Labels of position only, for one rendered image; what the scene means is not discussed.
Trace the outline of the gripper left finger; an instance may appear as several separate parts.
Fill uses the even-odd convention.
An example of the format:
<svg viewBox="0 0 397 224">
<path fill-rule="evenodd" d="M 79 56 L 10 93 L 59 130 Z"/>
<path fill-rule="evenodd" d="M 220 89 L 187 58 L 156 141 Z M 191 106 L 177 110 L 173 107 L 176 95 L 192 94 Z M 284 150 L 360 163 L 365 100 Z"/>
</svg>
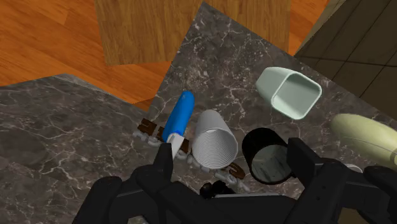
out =
<svg viewBox="0 0 397 224">
<path fill-rule="evenodd" d="M 213 224 L 218 215 L 208 200 L 184 184 L 171 181 L 172 145 L 160 145 L 155 161 L 138 167 L 129 179 L 98 179 L 73 224 L 127 224 L 143 216 L 149 224 Z"/>
</svg>

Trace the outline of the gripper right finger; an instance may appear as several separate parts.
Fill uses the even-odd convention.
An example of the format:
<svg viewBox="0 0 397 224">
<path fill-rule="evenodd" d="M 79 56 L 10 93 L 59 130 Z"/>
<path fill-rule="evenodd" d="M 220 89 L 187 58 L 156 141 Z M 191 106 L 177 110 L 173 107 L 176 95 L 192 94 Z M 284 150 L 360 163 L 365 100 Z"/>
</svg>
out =
<svg viewBox="0 0 397 224">
<path fill-rule="evenodd" d="M 397 171 L 372 165 L 355 172 L 297 137 L 288 139 L 287 163 L 305 189 L 285 224 L 337 224 L 343 207 L 369 224 L 397 224 Z"/>
</svg>

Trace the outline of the yellow-green oval bottle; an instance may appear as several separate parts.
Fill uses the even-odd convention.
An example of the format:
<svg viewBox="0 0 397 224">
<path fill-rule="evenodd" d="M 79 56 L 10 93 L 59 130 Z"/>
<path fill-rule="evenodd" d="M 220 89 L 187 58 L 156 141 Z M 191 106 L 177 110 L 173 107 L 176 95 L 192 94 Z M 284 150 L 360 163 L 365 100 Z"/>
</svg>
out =
<svg viewBox="0 0 397 224">
<path fill-rule="evenodd" d="M 397 130 L 370 118 L 341 113 L 330 123 L 331 130 L 361 156 L 397 171 Z"/>
</svg>

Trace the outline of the black cup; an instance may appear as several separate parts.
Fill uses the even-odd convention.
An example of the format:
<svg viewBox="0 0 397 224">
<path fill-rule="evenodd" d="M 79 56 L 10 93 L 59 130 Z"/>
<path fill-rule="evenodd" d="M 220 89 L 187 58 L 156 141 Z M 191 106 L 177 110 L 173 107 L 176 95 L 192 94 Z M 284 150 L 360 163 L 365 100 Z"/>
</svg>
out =
<svg viewBox="0 0 397 224">
<path fill-rule="evenodd" d="M 242 141 L 242 153 L 252 177 L 266 185 L 277 185 L 291 177 L 287 150 L 287 143 L 268 128 L 252 130 Z"/>
</svg>

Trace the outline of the grey ribbed cup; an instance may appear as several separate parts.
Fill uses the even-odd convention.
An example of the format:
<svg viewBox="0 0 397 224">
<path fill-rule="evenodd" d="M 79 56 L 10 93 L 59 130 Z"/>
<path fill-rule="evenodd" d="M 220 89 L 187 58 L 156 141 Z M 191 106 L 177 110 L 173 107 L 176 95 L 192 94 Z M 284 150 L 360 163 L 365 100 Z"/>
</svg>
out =
<svg viewBox="0 0 397 224">
<path fill-rule="evenodd" d="M 238 142 L 222 116 L 212 109 L 202 112 L 192 143 L 194 159 L 203 167 L 222 169 L 235 160 L 238 150 Z"/>
</svg>

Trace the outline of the pale green square cup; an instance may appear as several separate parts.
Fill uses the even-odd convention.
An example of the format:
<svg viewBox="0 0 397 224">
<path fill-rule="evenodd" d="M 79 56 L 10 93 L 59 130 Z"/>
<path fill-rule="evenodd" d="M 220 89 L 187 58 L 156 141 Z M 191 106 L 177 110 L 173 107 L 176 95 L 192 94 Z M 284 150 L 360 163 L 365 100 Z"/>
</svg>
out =
<svg viewBox="0 0 397 224">
<path fill-rule="evenodd" d="M 294 120 L 304 118 L 322 94 L 318 83 L 283 67 L 265 68 L 255 87 L 275 110 Z"/>
</svg>

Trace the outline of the blue handled knife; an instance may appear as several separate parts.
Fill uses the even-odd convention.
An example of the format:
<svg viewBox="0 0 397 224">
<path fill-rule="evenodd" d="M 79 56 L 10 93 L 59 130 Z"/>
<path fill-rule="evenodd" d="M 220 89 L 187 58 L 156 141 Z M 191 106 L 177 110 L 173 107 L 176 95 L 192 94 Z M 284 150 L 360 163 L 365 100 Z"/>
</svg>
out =
<svg viewBox="0 0 397 224">
<path fill-rule="evenodd" d="M 162 132 L 162 139 L 166 143 L 171 144 L 173 158 L 175 158 L 185 140 L 185 129 L 193 113 L 194 105 L 195 98 L 193 94 L 189 91 L 184 91 L 180 95 L 165 124 L 165 128 Z"/>
</svg>

